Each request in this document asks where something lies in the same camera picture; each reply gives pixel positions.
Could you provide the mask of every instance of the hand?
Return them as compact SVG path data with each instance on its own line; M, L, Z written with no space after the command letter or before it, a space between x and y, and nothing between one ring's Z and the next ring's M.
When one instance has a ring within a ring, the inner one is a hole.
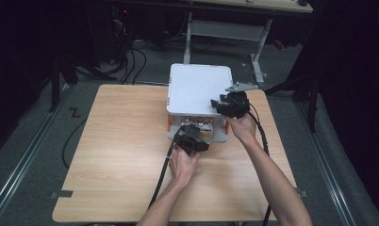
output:
M234 135L241 142L255 139L256 123L249 114L245 114L242 118L235 120L228 117L225 119L230 123Z
M190 181L192 174L195 172L200 157L200 153L188 155L181 147L176 145L172 151L169 162L173 178L184 183L186 186Z

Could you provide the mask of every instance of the table top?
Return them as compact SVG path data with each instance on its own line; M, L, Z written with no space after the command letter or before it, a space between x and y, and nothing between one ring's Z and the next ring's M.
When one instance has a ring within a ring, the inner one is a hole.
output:
M55 221L140 220L171 143L167 94L167 87L99 88L62 188L73 195L58 198ZM259 114L272 159L296 186L264 92L247 94ZM171 177L168 169L160 192ZM202 154L171 221L261 220L267 206L249 156L229 131L225 143L212 143Z
M264 8L291 12L311 13L313 8L307 4L301 7L297 0L186 0L191 2L211 3L245 8Z

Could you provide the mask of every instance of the person's left hand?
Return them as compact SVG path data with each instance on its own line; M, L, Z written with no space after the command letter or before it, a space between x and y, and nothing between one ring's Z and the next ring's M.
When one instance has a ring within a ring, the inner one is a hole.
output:
M169 162L173 178L186 185L195 172L200 157L200 153L188 155L181 147L175 145Z

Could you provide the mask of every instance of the person's right hand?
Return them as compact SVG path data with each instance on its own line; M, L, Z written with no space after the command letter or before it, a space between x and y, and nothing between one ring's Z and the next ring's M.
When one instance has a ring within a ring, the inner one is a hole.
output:
M236 138L241 142L255 139L256 123L249 114L245 114L238 120L228 117L225 117L225 119L230 123L231 129Z

